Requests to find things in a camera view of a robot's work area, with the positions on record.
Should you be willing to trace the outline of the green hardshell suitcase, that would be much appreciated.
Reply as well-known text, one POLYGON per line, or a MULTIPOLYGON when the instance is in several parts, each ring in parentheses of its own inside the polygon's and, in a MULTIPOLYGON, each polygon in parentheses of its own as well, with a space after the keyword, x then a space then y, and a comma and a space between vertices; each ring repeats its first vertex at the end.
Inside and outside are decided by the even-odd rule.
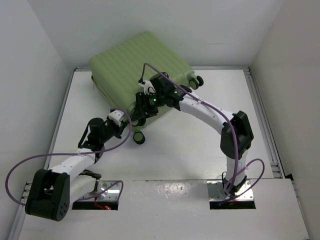
MULTIPOLYGON (((108 48, 89 59, 91 78, 95 86, 113 108, 134 113, 136 93, 143 92, 138 81, 150 80, 154 75, 167 73, 168 81, 189 86, 189 81, 199 75, 170 47, 150 31, 139 33, 122 43, 108 48)), ((145 141, 142 129, 169 111, 159 109, 155 117, 146 119, 143 126, 132 121, 133 139, 137 144, 145 141)))

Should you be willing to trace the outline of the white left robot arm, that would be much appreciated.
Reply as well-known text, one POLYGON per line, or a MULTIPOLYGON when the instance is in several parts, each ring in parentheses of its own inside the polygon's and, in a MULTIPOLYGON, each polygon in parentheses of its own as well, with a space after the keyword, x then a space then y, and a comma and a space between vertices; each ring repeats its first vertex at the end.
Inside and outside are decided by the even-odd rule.
POLYGON ((77 146, 75 155, 62 163, 38 170, 32 181, 25 204, 25 213, 53 221, 61 221, 70 206, 97 187, 98 173, 88 170, 102 156, 105 143, 118 139, 127 127, 126 121, 91 119, 77 146))

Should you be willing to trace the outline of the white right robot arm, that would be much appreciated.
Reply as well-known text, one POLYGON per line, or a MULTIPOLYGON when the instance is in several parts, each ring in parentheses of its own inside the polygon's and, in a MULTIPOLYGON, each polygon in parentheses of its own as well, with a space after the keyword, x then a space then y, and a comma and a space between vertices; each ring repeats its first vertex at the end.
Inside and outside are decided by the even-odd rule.
POLYGON ((158 115, 160 108, 167 106, 192 115, 220 134, 220 149, 227 157, 227 172, 222 180, 226 194, 235 196, 247 176, 244 171, 245 153, 254 139, 247 114, 243 111, 232 113, 217 107, 210 107, 193 91, 204 84, 200 76, 189 80, 189 86, 175 86, 168 81, 168 74, 162 72, 150 80, 141 78, 142 92, 136 93, 135 108, 131 120, 143 126, 148 118, 158 115))

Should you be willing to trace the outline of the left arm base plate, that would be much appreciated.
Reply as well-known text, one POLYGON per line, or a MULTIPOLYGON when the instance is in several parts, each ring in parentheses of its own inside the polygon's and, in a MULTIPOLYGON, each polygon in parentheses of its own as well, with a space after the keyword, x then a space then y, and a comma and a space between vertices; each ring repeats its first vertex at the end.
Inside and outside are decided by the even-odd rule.
POLYGON ((116 202, 119 200, 123 190, 123 182, 119 181, 100 181, 95 188, 95 191, 86 193, 79 200, 80 201, 93 201, 96 199, 98 202, 116 202))

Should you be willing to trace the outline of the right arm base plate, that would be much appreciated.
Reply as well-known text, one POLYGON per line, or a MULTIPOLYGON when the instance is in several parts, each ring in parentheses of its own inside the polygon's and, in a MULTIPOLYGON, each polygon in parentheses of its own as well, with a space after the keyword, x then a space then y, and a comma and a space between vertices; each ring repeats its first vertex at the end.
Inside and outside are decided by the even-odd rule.
POLYGON ((222 202, 227 199, 231 201, 250 202, 254 201, 253 190, 251 189, 251 182, 247 180, 244 185, 235 193, 237 198, 233 196, 227 196, 223 190, 222 180, 208 180, 208 197, 210 202, 222 202))

